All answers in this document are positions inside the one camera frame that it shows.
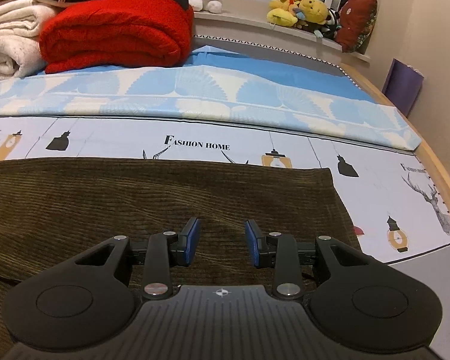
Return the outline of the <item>brown corduroy pants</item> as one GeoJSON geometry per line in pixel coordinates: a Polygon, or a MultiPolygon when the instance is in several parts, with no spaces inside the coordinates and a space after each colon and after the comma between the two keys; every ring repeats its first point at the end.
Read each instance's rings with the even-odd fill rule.
{"type": "Polygon", "coordinates": [[[0,357],[12,347],[1,319],[15,284],[112,236],[138,242],[179,231],[192,217],[201,237],[175,284],[272,283],[251,265],[245,222],[300,242],[328,235],[359,246],[328,169],[118,158],[0,162],[0,357]]]}

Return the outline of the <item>printed fashion home bedsheet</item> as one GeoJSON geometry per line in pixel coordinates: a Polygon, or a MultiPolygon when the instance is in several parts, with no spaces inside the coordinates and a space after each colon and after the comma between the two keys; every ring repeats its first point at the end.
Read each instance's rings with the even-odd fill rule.
{"type": "Polygon", "coordinates": [[[396,263],[450,246],[450,209],[411,154],[252,127],[150,119],[0,118],[0,161],[42,157],[326,168],[367,254],[396,263]]]}

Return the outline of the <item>purple bag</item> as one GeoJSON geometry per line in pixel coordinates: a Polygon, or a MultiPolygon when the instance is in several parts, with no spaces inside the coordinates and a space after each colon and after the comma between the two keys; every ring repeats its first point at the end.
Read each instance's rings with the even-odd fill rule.
{"type": "Polygon", "coordinates": [[[404,116],[408,116],[421,91],[424,76],[400,60],[394,58],[384,86],[384,94],[404,116]]]}

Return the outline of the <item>blue white patterned sheet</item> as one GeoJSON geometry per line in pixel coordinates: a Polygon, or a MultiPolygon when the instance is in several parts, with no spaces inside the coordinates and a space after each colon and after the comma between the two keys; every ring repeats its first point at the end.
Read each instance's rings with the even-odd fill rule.
{"type": "Polygon", "coordinates": [[[0,82],[0,116],[132,116],[272,127],[412,151],[419,136],[338,66],[195,49],[181,67],[90,67],[0,82]]]}

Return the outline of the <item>red folded blanket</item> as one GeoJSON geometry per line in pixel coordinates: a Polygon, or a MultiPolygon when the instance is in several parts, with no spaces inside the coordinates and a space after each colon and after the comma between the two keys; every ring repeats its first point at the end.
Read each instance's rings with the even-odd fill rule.
{"type": "Polygon", "coordinates": [[[192,8],[174,0],[93,0],[65,8],[40,33],[47,74],[100,65],[172,67],[190,54],[192,8]]]}

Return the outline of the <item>cream folded quilt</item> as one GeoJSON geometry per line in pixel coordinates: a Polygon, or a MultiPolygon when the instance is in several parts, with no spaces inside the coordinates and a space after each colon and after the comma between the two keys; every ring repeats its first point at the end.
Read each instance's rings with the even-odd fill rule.
{"type": "Polygon", "coordinates": [[[44,68],[39,36],[57,13],[35,0],[0,5],[0,80],[28,77],[44,68]]]}

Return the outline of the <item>dark red cushion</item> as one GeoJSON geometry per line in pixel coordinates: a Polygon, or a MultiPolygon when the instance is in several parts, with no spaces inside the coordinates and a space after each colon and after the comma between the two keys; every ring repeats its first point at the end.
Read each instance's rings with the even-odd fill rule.
{"type": "Polygon", "coordinates": [[[344,53],[355,52],[370,37],[377,10],[378,0],[348,0],[340,9],[335,42],[344,53]]]}

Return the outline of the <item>yellow plush toys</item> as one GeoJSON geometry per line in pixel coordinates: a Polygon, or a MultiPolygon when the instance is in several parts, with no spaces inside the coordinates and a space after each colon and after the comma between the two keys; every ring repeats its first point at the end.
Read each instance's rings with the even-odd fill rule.
{"type": "Polygon", "coordinates": [[[268,23],[310,32],[319,31],[332,18],[331,11],[321,0],[272,0],[269,8],[268,23]]]}

